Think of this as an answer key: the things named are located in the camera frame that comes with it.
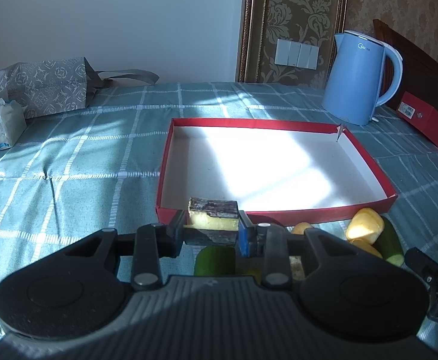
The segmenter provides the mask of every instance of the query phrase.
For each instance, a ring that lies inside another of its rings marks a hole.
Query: bedsheet
[[[103,227],[130,233],[156,222],[160,162],[173,117],[244,117],[340,123],[322,91],[280,84],[201,83],[108,88],[85,110],[33,119],[0,151],[0,281]],[[388,218],[404,250],[438,262],[438,148],[380,107],[379,122],[348,125],[388,175],[399,198]],[[344,237],[347,221],[322,223]],[[161,260],[163,276],[191,274],[196,247]],[[128,280],[130,259],[119,276]],[[438,350],[438,324],[419,337]]]

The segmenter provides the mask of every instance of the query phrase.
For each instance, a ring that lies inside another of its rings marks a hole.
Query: wooden headboard
[[[387,105],[397,109],[405,91],[412,93],[429,103],[438,111],[438,63],[427,53],[395,32],[387,24],[374,19],[375,37],[397,49],[404,59],[404,74],[397,93]],[[386,60],[381,93],[384,93],[392,82],[393,67]]]

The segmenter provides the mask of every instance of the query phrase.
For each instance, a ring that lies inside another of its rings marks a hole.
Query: switch panel
[[[276,65],[295,66],[298,68],[317,69],[319,48],[291,40],[278,39],[276,47]]]

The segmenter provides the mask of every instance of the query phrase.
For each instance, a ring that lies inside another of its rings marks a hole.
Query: barcode label
[[[404,102],[401,102],[399,105],[398,111],[401,114],[404,114],[405,116],[407,116],[409,119],[412,119],[412,116],[414,116],[414,112],[416,111],[416,109],[410,107],[410,105],[407,105]]]

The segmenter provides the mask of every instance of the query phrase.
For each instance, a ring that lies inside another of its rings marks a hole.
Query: kettle spout
[[[335,42],[337,43],[337,50],[339,50],[340,49],[340,44],[342,43],[342,40],[344,38],[344,34],[343,33],[335,34],[334,37],[335,37]]]

